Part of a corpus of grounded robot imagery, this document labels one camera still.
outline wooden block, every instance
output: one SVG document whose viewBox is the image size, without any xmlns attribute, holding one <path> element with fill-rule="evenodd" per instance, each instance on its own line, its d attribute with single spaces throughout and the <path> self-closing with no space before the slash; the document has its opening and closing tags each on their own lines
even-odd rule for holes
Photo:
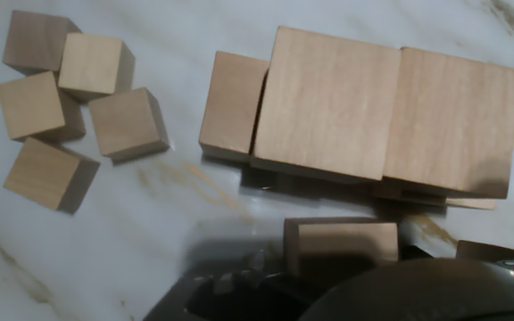
<svg viewBox="0 0 514 321">
<path fill-rule="evenodd" d="M 65 17 L 13 11 L 4 64 L 25 74 L 59 71 L 67 34 L 80 29 Z"/>
<path fill-rule="evenodd" d="M 57 88 L 52 71 L 0 84 L 0 103 L 13 140 L 65 141 L 86 134 L 79 103 Z"/>
<path fill-rule="evenodd" d="M 269 62 L 217 52 L 200 145 L 212 157 L 249 162 Z"/>
<path fill-rule="evenodd" d="M 279 28 L 252 166 L 380 180 L 399 69 L 397 49 Z"/>
<path fill-rule="evenodd" d="M 27 138 L 4 187 L 51 210 L 74 213 L 100 163 L 60 146 Z"/>
<path fill-rule="evenodd" d="M 135 61 L 120 39 L 69 34 L 59 87 L 82 101 L 129 91 Z"/>
<path fill-rule="evenodd" d="M 146 88 L 97 99 L 88 107 L 103 156 L 126 161 L 170 147 L 160 105 Z"/>
<path fill-rule="evenodd" d="M 495 210 L 497 200 L 492 199 L 470 199 L 450 198 L 426 193 L 405 191 L 401 188 L 383 183 L 376 183 L 372 188 L 372 195 L 377 198 L 395 200 L 400 202 L 415 202 L 435 206 L 453 206 L 476 210 Z"/>
<path fill-rule="evenodd" d="M 402 49 L 385 177 L 504 199 L 513 145 L 514 69 Z"/>
<path fill-rule="evenodd" d="M 491 244 L 459 241 L 455 258 L 478 259 L 495 263 L 506 259 L 514 260 L 514 250 Z"/>
<path fill-rule="evenodd" d="M 287 218 L 289 273 L 331 287 L 398 260 L 398 227 L 373 218 Z"/>
</svg>

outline small wooden cube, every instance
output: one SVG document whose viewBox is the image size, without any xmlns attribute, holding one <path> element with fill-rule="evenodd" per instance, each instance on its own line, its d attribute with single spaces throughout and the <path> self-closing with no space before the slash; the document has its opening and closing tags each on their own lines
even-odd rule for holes
<svg viewBox="0 0 514 321">
<path fill-rule="evenodd" d="M 25 74 L 59 71 L 67 34 L 80 29 L 65 17 L 13 11 L 4 64 Z"/>
<path fill-rule="evenodd" d="M 502 246 L 459 241 L 457 244 L 456 259 L 478 259 L 495 263 L 501 260 L 514 260 L 514 250 Z"/>
<path fill-rule="evenodd" d="M 386 178 L 448 197 L 507 197 L 514 69 L 403 48 L 397 93 Z"/>
<path fill-rule="evenodd" d="M 269 62 L 217 52 L 200 145 L 203 153 L 249 162 L 255 118 Z"/>
<path fill-rule="evenodd" d="M 51 210 L 74 213 L 100 163 L 66 148 L 27 138 L 4 187 Z"/>
<path fill-rule="evenodd" d="M 0 84 L 9 138 L 66 141 L 86 134 L 80 106 L 57 88 L 52 71 Z"/>
<path fill-rule="evenodd" d="M 289 273 L 322 287 L 398 260 L 398 226 L 373 218 L 287 218 Z"/>
<path fill-rule="evenodd" d="M 399 70 L 398 49 L 279 28 L 252 166 L 382 179 Z"/>
<path fill-rule="evenodd" d="M 160 105 L 146 89 L 88 103 L 103 156 L 125 161 L 170 147 Z"/>
<path fill-rule="evenodd" d="M 132 87 L 135 61 L 120 39 L 69 34 L 59 87 L 81 101 L 128 91 Z"/>
</svg>

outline wooden cube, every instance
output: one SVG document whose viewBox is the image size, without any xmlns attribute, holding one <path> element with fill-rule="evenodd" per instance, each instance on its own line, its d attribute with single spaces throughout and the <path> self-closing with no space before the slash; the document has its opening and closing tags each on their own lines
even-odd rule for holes
<svg viewBox="0 0 514 321">
<path fill-rule="evenodd" d="M 217 52 L 200 145 L 212 157 L 249 162 L 269 62 Z"/>
<path fill-rule="evenodd" d="M 25 74 L 59 71 L 67 34 L 80 29 L 65 17 L 13 11 L 4 64 Z"/>
<path fill-rule="evenodd" d="M 59 87 L 81 101 L 129 91 L 135 61 L 120 39 L 69 34 Z"/>
<path fill-rule="evenodd" d="M 398 49 L 279 28 L 252 166 L 380 180 L 399 69 Z"/>
<path fill-rule="evenodd" d="M 97 99 L 88 107 L 100 153 L 113 161 L 170 147 L 160 105 L 146 88 Z"/>
<path fill-rule="evenodd" d="M 74 213 L 100 163 L 60 146 L 27 138 L 4 187 L 51 210 Z"/>
<path fill-rule="evenodd" d="M 86 134 L 80 106 L 57 88 L 52 71 L 0 84 L 9 138 L 66 141 Z"/>
<path fill-rule="evenodd" d="M 514 69 L 402 49 L 385 177 L 444 196 L 506 198 L 513 145 Z"/>
<path fill-rule="evenodd" d="M 426 193 L 402 190 L 396 186 L 377 183 L 373 186 L 372 195 L 377 198 L 395 200 L 400 202 L 415 202 L 434 206 L 453 206 L 476 210 L 495 210 L 497 200 L 451 198 Z"/>
<path fill-rule="evenodd" d="M 478 259 L 495 263 L 501 260 L 514 260 L 514 250 L 497 245 L 459 241 L 456 259 Z"/>
<path fill-rule="evenodd" d="M 289 273 L 331 287 L 398 260 L 398 226 L 373 218 L 287 218 Z"/>
</svg>

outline stack of wooden blocks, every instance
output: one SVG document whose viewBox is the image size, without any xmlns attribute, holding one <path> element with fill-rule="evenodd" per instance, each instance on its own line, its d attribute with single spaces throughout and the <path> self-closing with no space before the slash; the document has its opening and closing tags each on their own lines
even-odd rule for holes
<svg viewBox="0 0 514 321">
<path fill-rule="evenodd" d="M 280 27 L 270 62 L 217 52 L 199 143 L 259 169 L 369 182 L 375 197 L 494 209 L 509 189 L 514 69 Z M 396 224 L 285 227 L 286 264 L 298 276 L 311 255 L 398 260 Z M 335 276 L 336 267 L 309 274 Z"/>
<path fill-rule="evenodd" d="M 86 134 L 86 102 L 103 156 L 167 149 L 158 102 L 131 90 L 135 60 L 122 40 L 83 34 L 68 18 L 14 11 L 3 62 L 27 77 L 0 84 L 0 103 L 9 137 L 24 145 L 4 187 L 53 210 L 79 208 L 100 164 L 58 144 Z"/>
</svg>

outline light wood block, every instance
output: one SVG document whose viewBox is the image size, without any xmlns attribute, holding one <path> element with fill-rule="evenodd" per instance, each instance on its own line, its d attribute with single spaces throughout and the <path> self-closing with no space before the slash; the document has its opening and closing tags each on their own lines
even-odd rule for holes
<svg viewBox="0 0 514 321">
<path fill-rule="evenodd" d="M 279 28 L 252 166 L 380 180 L 399 68 L 397 49 Z"/>
<path fill-rule="evenodd" d="M 287 218 L 289 273 L 330 287 L 398 260 L 398 226 L 373 218 Z"/>
<path fill-rule="evenodd" d="M 495 263 L 506 259 L 514 260 L 514 250 L 485 243 L 459 241 L 455 258 L 478 259 Z"/>
<path fill-rule="evenodd" d="M 88 107 L 100 153 L 113 161 L 170 147 L 160 105 L 146 88 L 97 99 Z"/>
<path fill-rule="evenodd" d="M 65 17 L 13 11 L 4 64 L 25 74 L 59 71 L 67 34 L 80 29 Z"/>
<path fill-rule="evenodd" d="M 434 206 L 453 206 L 476 210 L 495 210 L 497 200 L 450 198 L 445 196 L 430 195 L 412 191 L 404 191 L 401 188 L 387 184 L 376 183 L 372 188 L 372 195 L 377 198 L 395 200 L 400 202 L 415 202 Z"/>
<path fill-rule="evenodd" d="M 9 138 L 66 141 L 86 134 L 80 106 L 57 88 L 52 71 L 0 84 Z"/>
<path fill-rule="evenodd" d="M 69 34 L 59 87 L 81 101 L 129 91 L 136 59 L 116 38 Z"/>
<path fill-rule="evenodd" d="M 203 116 L 203 153 L 249 162 L 255 118 L 269 62 L 217 52 Z"/>
<path fill-rule="evenodd" d="M 514 69 L 402 49 L 385 177 L 504 199 L 513 145 Z"/>
<path fill-rule="evenodd" d="M 4 187 L 51 210 L 74 213 L 100 163 L 60 146 L 27 138 Z"/>
</svg>

